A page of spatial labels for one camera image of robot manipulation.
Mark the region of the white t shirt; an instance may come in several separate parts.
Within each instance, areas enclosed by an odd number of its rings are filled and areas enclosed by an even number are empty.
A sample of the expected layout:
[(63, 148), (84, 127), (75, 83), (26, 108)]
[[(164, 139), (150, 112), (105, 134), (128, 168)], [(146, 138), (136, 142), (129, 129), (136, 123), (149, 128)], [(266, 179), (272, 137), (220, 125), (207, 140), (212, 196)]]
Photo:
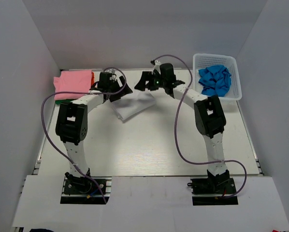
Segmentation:
[(110, 106), (117, 117), (122, 122), (126, 122), (155, 104), (156, 99), (151, 93), (135, 90), (133, 93), (111, 102)]

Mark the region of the blue t shirt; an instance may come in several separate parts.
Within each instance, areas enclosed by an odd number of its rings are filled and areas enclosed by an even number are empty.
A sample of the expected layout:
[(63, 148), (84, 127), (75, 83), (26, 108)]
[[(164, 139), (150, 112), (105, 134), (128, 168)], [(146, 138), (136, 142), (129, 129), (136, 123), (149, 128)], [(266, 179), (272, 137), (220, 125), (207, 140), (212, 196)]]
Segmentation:
[(213, 65), (198, 70), (202, 86), (202, 94), (206, 96), (217, 95), (225, 97), (231, 87), (231, 73), (224, 65)]

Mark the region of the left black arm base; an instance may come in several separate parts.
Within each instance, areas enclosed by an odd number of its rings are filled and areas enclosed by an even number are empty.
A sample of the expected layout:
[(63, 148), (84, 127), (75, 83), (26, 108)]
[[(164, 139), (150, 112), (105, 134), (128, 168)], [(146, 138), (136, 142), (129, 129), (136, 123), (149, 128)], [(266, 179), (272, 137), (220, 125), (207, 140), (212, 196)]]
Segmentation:
[(111, 178), (97, 178), (96, 183), (85, 177), (65, 173), (60, 204), (104, 205), (111, 193)]

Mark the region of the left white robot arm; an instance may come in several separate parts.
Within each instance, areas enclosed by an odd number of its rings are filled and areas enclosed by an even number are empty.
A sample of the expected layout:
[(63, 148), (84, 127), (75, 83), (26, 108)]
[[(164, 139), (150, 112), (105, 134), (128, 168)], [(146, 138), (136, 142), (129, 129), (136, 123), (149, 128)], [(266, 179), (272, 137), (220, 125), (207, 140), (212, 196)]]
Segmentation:
[(55, 132), (63, 142), (70, 161), (67, 177), (77, 177), (75, 187), (82, 193), (91, 190), (90, 168), (84, 151), (84, 139), (88, 132), (88, 113), (106, 101), (116, 101), (131, 94), (126, 77), (119, 78), (115, 73), (101, 72), (99, 80), (93, 85), (88, 95), (76, 100), (61, 103), (58, 112)]

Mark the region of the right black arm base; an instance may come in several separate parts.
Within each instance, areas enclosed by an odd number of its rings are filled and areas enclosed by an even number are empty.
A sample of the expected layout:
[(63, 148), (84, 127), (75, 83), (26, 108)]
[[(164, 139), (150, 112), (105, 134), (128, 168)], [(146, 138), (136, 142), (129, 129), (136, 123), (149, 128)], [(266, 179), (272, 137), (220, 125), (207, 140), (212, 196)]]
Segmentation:
[(218, 206), (218, 205), (238, 205), (234, 179), (215, 187), (209, 178), (194, 178), (187, 183), (191, 188), (193, 206)]

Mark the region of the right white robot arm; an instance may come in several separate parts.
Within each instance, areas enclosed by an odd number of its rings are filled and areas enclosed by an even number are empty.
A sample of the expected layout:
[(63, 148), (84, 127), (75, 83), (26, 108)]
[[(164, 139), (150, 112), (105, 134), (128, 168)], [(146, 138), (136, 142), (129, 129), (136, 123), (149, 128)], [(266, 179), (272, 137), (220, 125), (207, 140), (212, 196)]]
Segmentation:
[(185, 82), (177, 80), (170, 63), (156, 64), (152, 71), (143, 71), (134, 88), (140, 91), (162, 88), (180, 101), (179, 107), (185, 103), (194, 109), (196, 128), (204, 138), (207, 151), (208, 186), (212, 192), (221, 192), (230, 174), (224, 161), (222, 138), (226, 118), (219, 97), (203, 97)]

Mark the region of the folded orange t shirt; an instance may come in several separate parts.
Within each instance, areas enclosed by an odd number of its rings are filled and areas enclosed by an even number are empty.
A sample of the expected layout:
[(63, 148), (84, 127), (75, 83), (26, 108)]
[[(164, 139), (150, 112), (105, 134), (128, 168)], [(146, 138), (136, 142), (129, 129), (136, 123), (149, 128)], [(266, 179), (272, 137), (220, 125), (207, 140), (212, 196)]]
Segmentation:
[(94, 83), (95, 83), (95, 74), (94, 74), (94, 72), (91, 72), (91, 86), (93, 86), (94, 85)]

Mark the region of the folded pink t shirt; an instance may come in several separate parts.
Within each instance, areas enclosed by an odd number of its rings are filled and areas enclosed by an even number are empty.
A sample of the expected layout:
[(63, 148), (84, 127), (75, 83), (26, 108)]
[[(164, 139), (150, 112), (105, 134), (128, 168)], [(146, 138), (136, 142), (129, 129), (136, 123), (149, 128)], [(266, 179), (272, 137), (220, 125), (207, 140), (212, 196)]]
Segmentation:
[(55, 92), (84, 92), (91, 88), (91, 70), (62, 71), (53, 78)]

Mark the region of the folded green t shirt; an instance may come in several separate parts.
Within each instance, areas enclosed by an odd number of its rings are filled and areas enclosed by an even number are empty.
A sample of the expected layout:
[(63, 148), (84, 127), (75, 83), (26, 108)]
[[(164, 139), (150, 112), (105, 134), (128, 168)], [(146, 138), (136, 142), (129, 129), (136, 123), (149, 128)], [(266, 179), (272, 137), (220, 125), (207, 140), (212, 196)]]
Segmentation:
[(65, 102), (71, 102), (72, 100), (57, 100), (57, 101), (55, 101), (55, 104), (56, 105), (60, 105), (60, 104), (62, 104), (62, 103), (65, 103)]

